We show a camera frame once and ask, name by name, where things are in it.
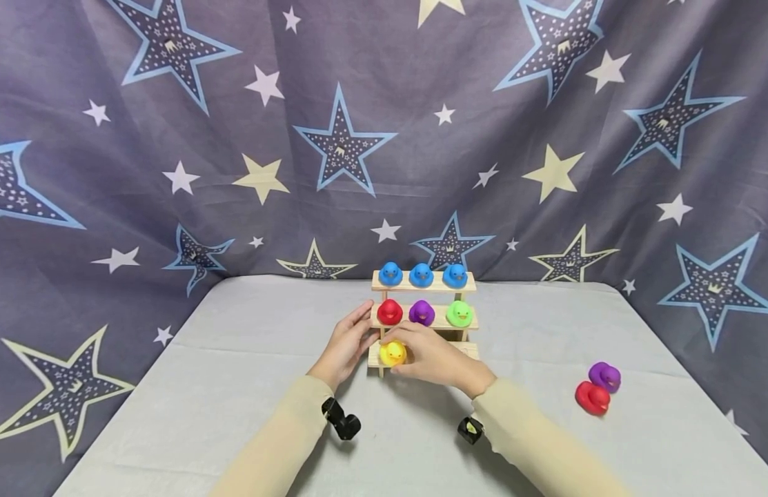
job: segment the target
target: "person's left hand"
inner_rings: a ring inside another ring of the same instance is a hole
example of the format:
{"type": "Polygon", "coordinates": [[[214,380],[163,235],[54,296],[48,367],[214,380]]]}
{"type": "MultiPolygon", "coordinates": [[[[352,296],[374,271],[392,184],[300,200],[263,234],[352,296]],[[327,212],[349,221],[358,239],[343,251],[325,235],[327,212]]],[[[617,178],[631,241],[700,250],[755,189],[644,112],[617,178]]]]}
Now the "person's left hand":
{"type": "Polygon", "coordinates": [[[337,387],[348,380],[364,351],[378,339],[378,334],[370,331],[372,307],[373,301],[367,300],[337,323],[326,350],[306,375],[322,380],[332,392],[337,392],[337,387]]]}

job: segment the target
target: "blue-outlined star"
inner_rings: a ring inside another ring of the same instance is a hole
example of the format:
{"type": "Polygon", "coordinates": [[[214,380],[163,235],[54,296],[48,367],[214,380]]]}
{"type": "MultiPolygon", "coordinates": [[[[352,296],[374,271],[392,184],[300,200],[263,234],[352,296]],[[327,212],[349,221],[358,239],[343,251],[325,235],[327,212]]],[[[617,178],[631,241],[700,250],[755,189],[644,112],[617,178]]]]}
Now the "blue-outlined star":
{"type": "Polygon", "coordinates": [[[712,264],[699,260],[680,245],[676,246],[684,283],[658,304],[696,308],[713,352],[729,311],[768,314],[768,300],[742,282],[758,240],[756,233],[712,264]]]}
{"type": "Polygon", "coordinates": [[[0,440],[52,422],[58,433],[61,461],[66,460],[80,441],[87,408],[134,388],[127,382],[102,375],[97,369],[102,335],[107,328],[102,326],[66,361],[3,339],[39,378],[44,390],[0,425],[0,440]]]}
{"type": "Polygon", "coordinates": [[[493,237],[494,235],[461,236],[461,231],[458,229],[458,211],[455,211],[447,221],[441,236],[426,237],[426,239],[411,242],[411,245],[416,245],[431,254],[429,259],[431,271],[441,270],[448,264],[462,264],[468,271],[467,253],[492,240],[493,237]]]}
{"type": "Polygon", "coordinates": [[[199,78],[199,64],[230,57],[240,51],[187,27],[181,0],[155,0],[152,10],[132,0],[106,1],[143,41],[122,84],[169,72],[209,115],[199,78]]]}
{"type": "Polygon", "coordinates": [[[320,255],[320,250],[317,250],[317,241],[312,239],[312,244],[309,246],[309,255],[306,256],[306,262],[299,264],[296,262],[288,262],[283,260],[276,260],[287,271],[301,274],[302,277],[313,277],[317,279],[337,279],[337,274],[343,273],[351,268],[358,266],[357,264],[327,264],[323,261],[323,257],[320,255]]]}
{"type": "Polygon", "coordinates": [[[353,178],[354,182],[361,184],[367,193],[375,196],[373,182],[367,173],[364,158],[394,138],[397,133],[354,131],[345,96],[339,84],[337,84],[335,103],[331,111],[331,125],[328,130],[293,127],[323,157],[320,174],[317,176],[318,191],[326,188],[341,174],[347,174],[353,178]]]}
{"type": "Polygon", "coordinates": [[[596,24],[602,0],[575,0],[566,10],[534,0],[520,0],[519,4],[535,45],[494,91],[546,78],[549,105],[574,64],[603,38],[604,33],[596,24]]]}
{"type": "Polygon", "coordinates": [[[567,282],[583,283],[586,267],[592,266],[611,253],[619,251],[619,249],[607,249],[605,251],[587,253],[586,227],[587,225],[582,225],[577,236],[574,237],[574,240],[565,252],[530,257],[531,261],[537,262],[549,270],[541,278],[542,282],[566,280],[567,282]]]}
{"type": "Polygon", "coordinates": [[[84,225],[77,223],[72,216],[64,213],[25,181],[19,158],[30,143],[27,141],[0,145],[0,217],[85,230],[84,225]]]}
{"type": "Polygon", "coordinates": [[[183,228],[183,225],[179,224],[177,225],[177,258],[163,269],[193,270],[193,276],[187,284],[187,295],[190,297],[190,290],[207,276],[207,271],[226,271],[226,268],[213,256],[216,253],[226,252],[232,242],[234,239],[226,240],[223,244],[216,246],[201,245],[183,228]]]}
{"type": "Polygon", "coordinates": [[[682,145],[687,126],[717,110],[727,108],[729,105],[734,104],[735,101],[745,98],[691,98],[699,59],[701,59],[701,52],[693,59],[693,62],[682,75],[682,78],[678,80],[671,93],[660,105],[650,109],[624,111],[626,115],[630,116],[637,123],[637,126],[640,128],[640,137],[635,142],[635,145],[630,148],[624,160],[618,164],[613,174],[621,171],[628,164],[634,162],[643,154],[648,153],[652,148],[662,152],[662,155],[667,157],[677,169],[681,168],[682,145]]]}

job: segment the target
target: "purple rubber duck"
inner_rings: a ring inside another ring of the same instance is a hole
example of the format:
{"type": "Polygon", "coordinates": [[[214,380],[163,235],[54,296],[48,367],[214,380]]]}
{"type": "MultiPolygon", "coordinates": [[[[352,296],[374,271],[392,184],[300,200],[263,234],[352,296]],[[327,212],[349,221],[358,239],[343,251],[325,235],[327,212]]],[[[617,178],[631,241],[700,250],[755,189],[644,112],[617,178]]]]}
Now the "purple rubber duck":
{"type": "Polygon", "coordinates": [[[607,362],[597,362],[588,371],[588,378],[594,385],[606,389],[610,393],[618,391],[621,386],[621,372],[607,362]]]}
{"type": "Polygon", "coordinates": [[[436,311],[425,300],[417,300],[408,310],[408,320],[412,323],[430,326],[434,318],[436,318],[436,311]]]}

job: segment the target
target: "shelf tier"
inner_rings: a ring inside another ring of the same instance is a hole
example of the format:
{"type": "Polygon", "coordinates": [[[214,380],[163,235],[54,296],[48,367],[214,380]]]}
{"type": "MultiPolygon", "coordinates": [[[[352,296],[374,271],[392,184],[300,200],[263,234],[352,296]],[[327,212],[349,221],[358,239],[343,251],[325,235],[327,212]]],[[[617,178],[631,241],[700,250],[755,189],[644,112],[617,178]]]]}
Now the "shelf tier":
{"type": "MultiPolygon", "coordinates": [[[[447,342],[447,343],[452,345],[459,351],[463,352],[467,356],[472,357],[472,359],[476,361],[480,360],[480,357],[477,354],[477,344],[473,344],[472,342],[447,342]]],[[[380,340],[377,340],[375,341],[375,344],[370,345],[370,352],[369,352],[369,356],[367,357],[367,367],[389,367],[384,363],[380,362],[380,357],[378,356],[380,347],[382,347],[382,345],[380,345],[380,340]]]]}
{"type": "MultiPolygon", "coordinates": [[[[370,328],[392,328],[394,326],[393,324],[382,324],[378,320],[378,307],[380,304],[373,304],[373,308],[370,310],[370,319],[373,320],[373,325],[370,328]]],[[[409,305],[403,305],[401,304],[401,307],[403,307],[403,321],[408,321],[408,310],[411,309],[411,304],[409,305]]],[[[429,328],[435,329],[436,331],[445,331],[445,330],[474,330],[478,328],[477,325],[477,312],[475,309],[472,308],[472,323],[470,323],[466,328],[458,328],[457,326],[453,326],[452,324],[447,322],[447,308],[448,305],[431,305],[431,307],[434,308],[436,312],[436,318],[434,319],[434,322],[431,323],[429,328]]]]}
{"type": "Polygon", "coordinates": [[[477,284],[475,284],[475,277],[472,273],[466,272],[466,284],[463,288],[451,288],[442,281],[441,271],[434,271],[434,282],[431,286],[426,288],[420,288],[413,286],[408,282],[409,271],[403,272],[403,281],[396,286],[386,286],[378,281],[378,271],[373,271],[373,292],[443,292],[443,293],[468,293],[477,291],[477,284]]]}

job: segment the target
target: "star-patterned backdrop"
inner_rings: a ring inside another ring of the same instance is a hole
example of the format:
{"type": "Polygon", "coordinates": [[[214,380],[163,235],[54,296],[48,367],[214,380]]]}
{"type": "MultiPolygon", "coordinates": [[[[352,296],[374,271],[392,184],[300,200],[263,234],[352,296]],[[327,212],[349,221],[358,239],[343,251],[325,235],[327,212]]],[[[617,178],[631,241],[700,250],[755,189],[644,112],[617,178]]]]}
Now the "star-patterned backdrop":
{"type": "Polygon", "coordinates": [[[0,497],[222,279],[388,260],[610,284],[768,462],[768,2],[219,3],[0,0],[0,497]]]}

